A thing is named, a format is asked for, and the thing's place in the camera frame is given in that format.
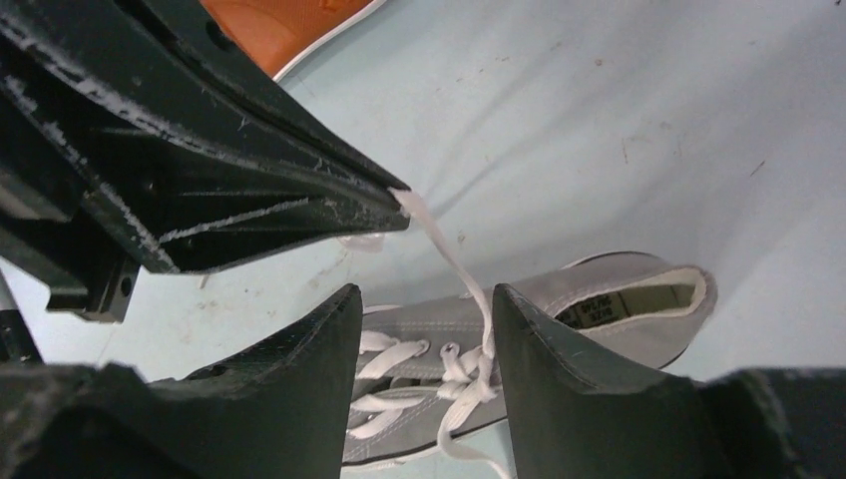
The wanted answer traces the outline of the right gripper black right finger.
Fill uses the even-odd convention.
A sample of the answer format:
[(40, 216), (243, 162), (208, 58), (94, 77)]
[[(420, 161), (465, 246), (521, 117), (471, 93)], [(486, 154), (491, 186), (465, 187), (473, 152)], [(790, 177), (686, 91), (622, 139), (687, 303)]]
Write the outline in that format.
[(701, 382), (625, 358), (507, 284), (497, 357), (522, 478), (841, 478), (845, 373), (751, 368)]

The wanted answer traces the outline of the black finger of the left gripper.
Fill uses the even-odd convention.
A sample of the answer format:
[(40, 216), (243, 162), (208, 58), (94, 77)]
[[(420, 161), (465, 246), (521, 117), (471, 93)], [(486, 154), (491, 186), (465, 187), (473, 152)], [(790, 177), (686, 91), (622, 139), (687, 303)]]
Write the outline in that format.
[(214, 274), (398, 232), (399, 179), (246, 52), (262, 1), (5, 1), (1, 255), (50, 311), (124, 319), (140, 269)]

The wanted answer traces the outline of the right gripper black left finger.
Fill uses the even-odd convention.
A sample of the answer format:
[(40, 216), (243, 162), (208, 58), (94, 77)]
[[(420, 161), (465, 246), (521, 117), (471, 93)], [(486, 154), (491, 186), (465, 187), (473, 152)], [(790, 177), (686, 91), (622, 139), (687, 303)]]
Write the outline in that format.
[(340, 288), (300, 320), (181, 380), (41, 360), (1, 309), (5, 478), (337, 478), (362, 322)]

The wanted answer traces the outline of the grey canvas sneaker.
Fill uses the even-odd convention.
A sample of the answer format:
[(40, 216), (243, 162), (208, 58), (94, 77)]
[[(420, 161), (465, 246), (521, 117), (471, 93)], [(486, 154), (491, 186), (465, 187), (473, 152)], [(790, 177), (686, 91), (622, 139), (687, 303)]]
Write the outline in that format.
[[(394, 197), (466, 292), (364, 309), (342, 467), (364, 472), (439, 452), (506, 477), (501, 462), (463, 442), (507, 415), (492, 293), (457, 260), (419, 195), (397, 190)], [(653, 369), (684, 353), (718, 296), (705, 269), (639, 251), (588, 256), (515, 287), (558, 324)]]

